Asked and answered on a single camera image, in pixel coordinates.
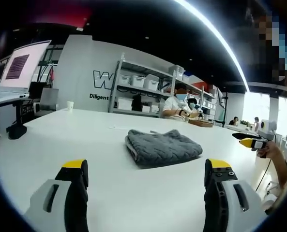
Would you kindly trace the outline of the person's right hand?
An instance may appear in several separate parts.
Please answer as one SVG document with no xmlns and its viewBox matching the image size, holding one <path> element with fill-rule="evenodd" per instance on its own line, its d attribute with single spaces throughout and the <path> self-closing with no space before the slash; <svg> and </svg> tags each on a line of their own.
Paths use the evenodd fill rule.
<svg viewBox="0 0 287 232">
<path fill-rule="evenodd" d="M 274 159 L 279 154 L 279 147 L 275 142 L 268 141 L 264 148 L 257 151 L 257 156 L 260 158 Z"/>
</svg>

